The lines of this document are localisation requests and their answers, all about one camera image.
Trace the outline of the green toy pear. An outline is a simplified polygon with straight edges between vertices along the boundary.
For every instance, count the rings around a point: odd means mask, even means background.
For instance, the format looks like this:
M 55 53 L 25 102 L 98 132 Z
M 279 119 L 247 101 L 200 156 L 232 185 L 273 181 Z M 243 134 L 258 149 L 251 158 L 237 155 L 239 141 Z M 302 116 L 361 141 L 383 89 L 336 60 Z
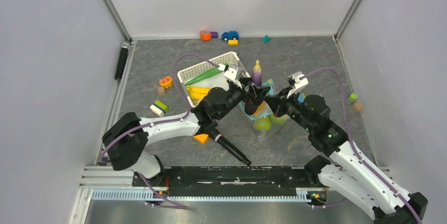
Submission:
M 264 116 L 254 120 L 254 129 L 259 132 L 267 132 L 271 129 L 272 122 L 269 116 Z

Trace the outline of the clear zip top bag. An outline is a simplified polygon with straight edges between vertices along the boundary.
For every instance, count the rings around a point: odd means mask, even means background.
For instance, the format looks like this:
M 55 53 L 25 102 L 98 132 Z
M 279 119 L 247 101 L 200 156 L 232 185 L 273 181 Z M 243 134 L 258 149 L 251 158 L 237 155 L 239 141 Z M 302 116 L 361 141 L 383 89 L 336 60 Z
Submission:
M 274 112 L 265 102 L 264 98 L 277 93 L 277 88 L 272 79 L 255 86 L 253 83 L 245 87 L 248 93 L 248 103 L 239 103 L 240 109 L 250 120 L 254 130 L 258 132 L 259 141 L 265 141 L 284 125 L 289 118 L 285 115 L 275 117 Z

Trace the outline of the green toy cabbage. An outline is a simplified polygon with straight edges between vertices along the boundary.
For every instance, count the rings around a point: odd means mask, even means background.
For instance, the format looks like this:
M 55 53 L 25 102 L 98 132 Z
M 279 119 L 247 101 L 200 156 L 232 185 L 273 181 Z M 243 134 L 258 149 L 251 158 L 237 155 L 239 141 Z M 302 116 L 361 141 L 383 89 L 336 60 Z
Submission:
M 289 120 L 289 116 L 288 115 L 283 115 L 280 117 L 276 117 L 273 114 L 269 115 L 270 120 L 273 124 L 278 124 L 278 125 L 282 125 L 284 123 L 286 123 Z

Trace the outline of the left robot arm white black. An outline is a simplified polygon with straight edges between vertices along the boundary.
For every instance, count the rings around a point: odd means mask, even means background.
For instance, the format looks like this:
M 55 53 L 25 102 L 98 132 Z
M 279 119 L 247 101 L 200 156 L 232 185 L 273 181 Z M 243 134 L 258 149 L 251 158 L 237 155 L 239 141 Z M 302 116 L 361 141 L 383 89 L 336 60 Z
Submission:
M 103 135 L 103 155 L 108 156 L 113 170 L 133 170 L 153 186 L 159 186 L 165 181 L 166 172 L 156 155 L 145 152 L 146 147 L 176 137 L 206 134 L 237 160 L 250 166 L 251 161 L 246 155 L 222 136 L 217 122 L 241 102 L 248 106 L 249 112 L 255 112 L 269 93 L 270 86 L 257 86 L 246 77 L 242 86 L 228 84 L 228 90 L 211 88 L 197 106 L 178 115 L 139 118 L 134 112 L 125 114 Z

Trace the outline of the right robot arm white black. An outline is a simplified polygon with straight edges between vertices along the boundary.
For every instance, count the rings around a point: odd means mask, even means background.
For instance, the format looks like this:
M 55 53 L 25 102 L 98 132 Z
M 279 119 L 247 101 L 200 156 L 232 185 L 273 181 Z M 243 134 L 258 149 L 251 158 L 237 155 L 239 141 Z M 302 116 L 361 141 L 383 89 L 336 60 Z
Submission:
M 422 223 L 428 200 L 420 192 L 410 193 L 385 175 L 360 152 L 348 134 L 330 115 L 319 95 L 298 102 L 294 95 L 279 93 L 265 98 L 274 115 L 289 116 L 305 129 L 312 146 L 325 157 L 308 163 L 305 181 L 329 187 L 361 208 L 374 223 Z

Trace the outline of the purple toy eggplant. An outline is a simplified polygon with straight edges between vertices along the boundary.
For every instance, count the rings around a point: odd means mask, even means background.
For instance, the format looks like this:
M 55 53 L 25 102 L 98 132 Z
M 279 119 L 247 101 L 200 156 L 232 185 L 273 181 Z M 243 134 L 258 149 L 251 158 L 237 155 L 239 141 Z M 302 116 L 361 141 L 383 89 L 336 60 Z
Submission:
M 251 76 L 251 81 L 254 83 L 254 85 L 256 86 L 261 86 L 262 85 L 262 72 L 261 72 L 261 65 L 260 65 L 260 60 L 256 60 L 255 61 L 255 65 L 253 68 L 253 73 Z M 256 110 L 258 109 L 259 105 L 253 104 L 252 101 L 249 101 L 247 103 L 245 103 L 245 112 L 248 115 L 253 115 Z

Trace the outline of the orange toy bell pepper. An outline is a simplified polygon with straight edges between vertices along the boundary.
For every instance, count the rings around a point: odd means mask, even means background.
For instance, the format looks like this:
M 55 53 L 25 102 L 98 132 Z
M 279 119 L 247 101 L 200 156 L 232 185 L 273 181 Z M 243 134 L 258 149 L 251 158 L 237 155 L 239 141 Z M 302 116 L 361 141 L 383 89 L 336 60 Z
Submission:
M 254 119 L 256 119 L 257 117 L 261 116 L 266 111 L 267 108 L 268 108 L 268 105 L 265 102 L 263 102 L 262 104 L 259 105 L 257 110 L 251 116 Z

